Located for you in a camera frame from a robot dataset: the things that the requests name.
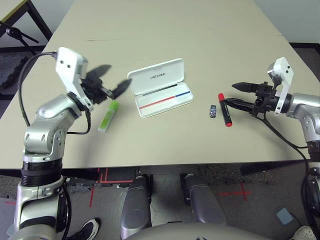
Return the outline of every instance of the table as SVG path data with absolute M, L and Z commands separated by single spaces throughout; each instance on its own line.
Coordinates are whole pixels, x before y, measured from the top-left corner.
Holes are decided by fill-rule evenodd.
M 33 19 L 34 23 L 43 33 L 45 38 L 49 41 L 52 32 L 45 23 L 45 21 L 40 16 L 34 4 L 31 0 L 9 0 L 1 1 L 0 8 L 0 21 L 12 26 L 16 23 L 25 13 L 29 13 L 30 17 Z M 6 33 L 6 27 L 0 25 L 0 37 Z
M 285 56 L 295 72 L 291 93 L 319 94 L 319 82 L 281 33 L 252 0 L 76 0 L 45 51 L 71 48 L 88 58 L 88 70 L 101 64 L 112 69 L 102 77 L 114 88 L 129 71 L 183 58 L 192 103 L 141 118 L 129 89 L 106 133 L 98 125 L 110 101 L 96 105 L 87 135 L 68 135 L 64 168 L 239 163 L 298 160 L 300 156 L 248 113 L 229 109 L 225 127 L 218 93 L 253 102 L 238 82 L 271 82 L 266 70 Z M 23 83 L 23 100 L 32 121 L 37 108 L 65 89 L 51 57 L 41 57 Z M 209 107 L 217 105 L 217 117 Z M 303 146 L 300 123 L 285 115 L 269 120 L 283 135 Z M 18 97 L 0 120 L 1 168 L 22 166 L 26 125 Z M 87 129 L 85 117 L 70 131 Z

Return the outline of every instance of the black cable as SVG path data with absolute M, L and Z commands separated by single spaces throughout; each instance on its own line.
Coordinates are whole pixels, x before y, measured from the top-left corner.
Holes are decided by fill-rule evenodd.
M 90 113 L 90 110 L 87 107 L 85 108 L 84 111 L 85 111 L 86 121 L 87 121 L 87 124 L 88 124 L 87 130 L 84 131 L 84 132 L 68 131 L 67 134 L 84 135 L 84 134 L 87 134 L 90 131 L 90 129 L 91 129 L 91 113 Z
M 28 116 L 26 114 L 26 110 L 25 110 L 25 107 L 24 107 L 24 103 L 23 103 L 23 100 L 22 100 L 22 82 L 23 82 L 23 79 L 25 79 L 25 72 L 26 72 L 26 69 L 34 63 L 34 61 L 36 61 L 39 57 L 41 56 L 45 56 L 45 55 L 51 55 L 51 56 L 56 56 L 56 52 L 52 51 L 52 52 L 42 52 L 42 53 L 39 53 L 39 54 L 36 54 L 32 57 L 30 57 L 28 59 L 28 61 L 24 64 L 21 72 L 20 72 L 20 75 L 19 75 L 19 78 L 18 78 L 18 98 L 19 98 L 19 105 L 20 105 L 20 109 L 21 109 L 21 113 L 22 113 L 22 117 L 26 123 L 26 126 L 29 127 L 30 126 L 30 122 L 28 120 Z
M 299 219 L 296 217 L 296 215 L 294 215 L 292 212 L 289 212 L 289 214 L 295 218 L 295 220 L 300 224 L 300 227 L 302 227 L 301 222 L 299 221 Z
M 71 217 L 72 217 L 72 208 L 71 208 L 71 199 L 70 199 L 70 195 L 69 195 L 69 192 L 68 192 L 67 184 L 64 183 L 62 185 L 62 187 L 63 187 L 64 195 L 66 197 L 66 203 L 67 203 L 67 206 L 68 206 L 68 219 L 66 221 L 65 230 L 64 230 L 64 233 L 63 233 L 63 236 L 62 236 L 62 240 L 65 240 L 65 239 L 67 239 L 67 235 L 68 235 L 69 228 L 70 228 Z
M 280 132 L 278 132 L 272 125 L 271 123 L 268 121 L 267 117 L 266 117 L 266 112 L 263 113 L 263 119 L 256 116 L 255 117 L 256 119 L 259 119 L 260 121 L 262 121 L 275 135 L 277 135 L 280 139 L 282 139 L 286 144 L 288 144 L 290 147 L 292 147 L 294 150 L 296 150 L 301 156 L 302 158 L 304 159 L 304 162 L 305 162 L 305 167 L 306 167 L 306 170 L 305 172 L 307 173 L 308 172 L 308 160 L 307 158 L 305 157 L 305 155 L 297 148 L 296 145 L 294 145 L 293 143 L 291 143 L 290 141 L 288 141 L 284 136 L 281 135 Z

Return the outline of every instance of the red tape marking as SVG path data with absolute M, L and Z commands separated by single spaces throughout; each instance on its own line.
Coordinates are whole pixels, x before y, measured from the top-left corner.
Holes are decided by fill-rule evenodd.
M 244 194 L 244 193 L 245 193 L 245 188 L 244 188 L 244 185 L 242 184 L 242 182 L 240 182 L 240 185 L 241 185 L 241 190 L 242 190 L 242 192 L 243 192 L 243 199 L 244 199 L 245 201 L 248 201 L 246 194 Z
M 94 199 L 94 193 L 95 193 L 95 186 L 92 186 L 89 208 L 91 208 L 91 206 L 92 206 L 92 200 Z
M 242 191 L 233 191 L 233 192 L 218 192 L 217 195 L 219 196 L 230 196 L 230 195 L 235 195 L 235 196 L 240 196 L 240 195 L 249 195 L 249 194 L 252 194 L 251 191 L 245 191 L 245 192 L 242 192 Z
M 15 201 L 5 201 L 4 203 L 9 205 L 16 205 Z

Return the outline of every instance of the sneaker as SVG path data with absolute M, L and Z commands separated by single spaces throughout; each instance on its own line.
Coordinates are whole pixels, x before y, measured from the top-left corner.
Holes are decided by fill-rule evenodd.
M 290 240 L 316 240 L 316 236 L 312 232 L 311 227 L 302 226 L 297 231 Z
M 79 231 L 67 238 L 67 240 L 93 240 L 98 234 L 100 220 L 93 218 L 87 221 Z

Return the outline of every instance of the floor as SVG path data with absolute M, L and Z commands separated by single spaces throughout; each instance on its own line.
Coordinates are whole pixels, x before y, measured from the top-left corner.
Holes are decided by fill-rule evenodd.
M 295 49 L 304 62 L 320 80 L 320 55 L 307 48 Z M 14 93 L 16 86 L 5 92 Z M 10 101 L 0 101 L 0 117 Z M 293 219 L 282 225 L 276 213 L 282 208 L 292 212 L 302 224 L 306 224 L 300 200 L 300 184 L 304 174 L 304 164 L 298 163 L 276 170 L 240 177 L 239 165 L 211 164 L 148 166 L 141 171 L 154 175 L 154 193 L 150 205 L 152 225 L 172 221 L 189 222 L 192 212 L 184 204 L 180 188 L 180 173 L 196 173 L 202 176 L 220 202 L 228 225 L 275 239 L 289 239 L 299 223 Z M 16 186 L 19 179 L 0 176 L 0 239 L 7 239 L 6 230 L 14 217 Z M 74 233 L 90 218 L 99 217 L 102 228 L 97 240 L 120 239 L 120 216 L 127 188 L 94 188 L 92 206 L 89 207 L 90 189 L 71 194 L 72 221 L 69 233 Z

